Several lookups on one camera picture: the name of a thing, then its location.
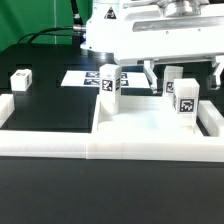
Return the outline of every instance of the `white robot body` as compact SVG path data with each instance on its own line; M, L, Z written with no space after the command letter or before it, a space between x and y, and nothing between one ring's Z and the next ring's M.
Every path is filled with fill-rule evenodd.
M93 14L86 24L86 42L81 49L90 54L114 53L119 0L94 0Z

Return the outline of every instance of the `white cube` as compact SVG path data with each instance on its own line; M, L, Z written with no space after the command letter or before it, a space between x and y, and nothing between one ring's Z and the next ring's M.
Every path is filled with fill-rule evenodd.
M195 79L175 79L173 106L180 126L195 126L199 84Z
M183 67L166 66L164 70L163 96L173 95L174 79L181 79Z
M26 91L32 83L32 71L19 69L10 79L12 91Z
M6 122L14 110L13 94L2 94L0 96L0 127Z

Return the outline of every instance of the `small white block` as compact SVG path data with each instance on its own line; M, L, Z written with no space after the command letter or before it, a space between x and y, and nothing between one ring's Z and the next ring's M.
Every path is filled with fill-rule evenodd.
M0 127L6 122L14 110L13 94L2 94L0 96Z
M107 115L117 114L121 95L121 67L105 64L100 67L101 111Z
M173 95L174 79L181 79L183 67L166 66L164 70L163 96Z
M180 126L196 125L199 84L195 79L175 79L173 105Z
M174 93L178 98L198 98L199 84L195 79L175 79Z
M19 69L11 76L12 91L26 91L32 83L32 71Z

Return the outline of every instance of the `white block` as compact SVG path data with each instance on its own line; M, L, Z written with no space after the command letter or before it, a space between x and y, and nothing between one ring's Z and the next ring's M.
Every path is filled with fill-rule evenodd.
M121 67L105 64L100 67L101 111L106 115L117 114L121 95Z
M173 105L180 126L196 125L199 84L195 79L175 79Z
M0 127L2 127L14 110L15 106L13 95L2 94L0 96Z
M174 79L181 79L183 67L166 66L164 70L163 96L173 95Z
M210 101L199 101L198 117L210 136L224 137L224 118Z
M174 93L177 98L198 98L199 84L195 79L175 79Z
M10 79L12 91L26 91L32 83L32 71L19 69Z

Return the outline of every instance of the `black tabletop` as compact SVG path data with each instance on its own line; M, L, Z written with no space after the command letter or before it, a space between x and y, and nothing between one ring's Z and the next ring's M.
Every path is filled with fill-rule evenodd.
M90 132L97 88L60 87L67 70L98 70L105 61L72 46L14 45L0 54L0 94L29 68L33 84L13 92L4 130ZM162 76L164 66L155 68ZM126 71L142 71L140 67ZM208 93L209 63L188 64L200 98L223 112L223 90ZM150 90L123 94L151 95ZM224 164L174 161L0 158L0 220L24 223L223 223Z

